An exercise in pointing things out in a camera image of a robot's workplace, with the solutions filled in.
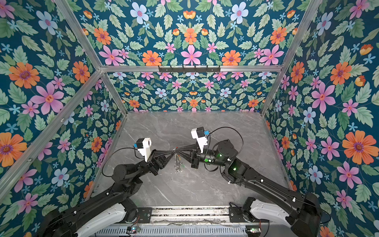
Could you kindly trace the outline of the silver keyring with keys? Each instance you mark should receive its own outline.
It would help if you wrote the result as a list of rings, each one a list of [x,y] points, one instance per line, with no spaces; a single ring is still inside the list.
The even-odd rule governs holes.
[[[180,155],[177,153],[174,153],[174,155],[175,155],[175,165],[174,165],[175,170],[177,172],[182,172],[182,164],[183,163],[181,161]]]

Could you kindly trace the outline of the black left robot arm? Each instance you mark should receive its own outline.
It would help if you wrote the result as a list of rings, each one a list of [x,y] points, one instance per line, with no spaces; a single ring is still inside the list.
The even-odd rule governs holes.
[[[136,206],[129,198],[142,186],[141,176],[148,173],[158,175],[159,170],[164,169],[174,155],[176,155],[175,150],[154,149],[147,161],[117,165],[111,176],[114,183],[108,189],[67,210],[60,212],[55,209],[49,212],[35,236],[78,237],[81,227],[116,204],[120,204],[121,209],[126,212],[133,211]]]

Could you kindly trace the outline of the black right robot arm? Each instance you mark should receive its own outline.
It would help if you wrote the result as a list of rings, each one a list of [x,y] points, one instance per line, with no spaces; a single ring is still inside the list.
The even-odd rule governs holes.
[[[284,223],[295,235],[318,235],[323,215],[318,197],[313,193],[303,195],[266,178],[237,157],[238,151],[230,140],[219,142],[214,150],[200,149],[194,144],[174,149],[174,153],[190,162],[193,168],[199,163],[223,167],[222,177],[226,181],[257,192],[284,211]]]

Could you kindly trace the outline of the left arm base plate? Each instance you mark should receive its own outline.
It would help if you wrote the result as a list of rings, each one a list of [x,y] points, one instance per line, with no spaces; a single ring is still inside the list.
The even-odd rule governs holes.
[[[137,207],[131,210],[128,215],[128,222],[138,222],[148,224],[151,221],[153,209],[151,207]]]

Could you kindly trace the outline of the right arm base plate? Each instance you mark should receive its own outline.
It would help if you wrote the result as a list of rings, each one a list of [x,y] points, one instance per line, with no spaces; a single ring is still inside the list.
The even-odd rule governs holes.
[[[230,203],[229,204],[229,219],[231,223],[250,223],[249,217],[242,211],[241,207]]]

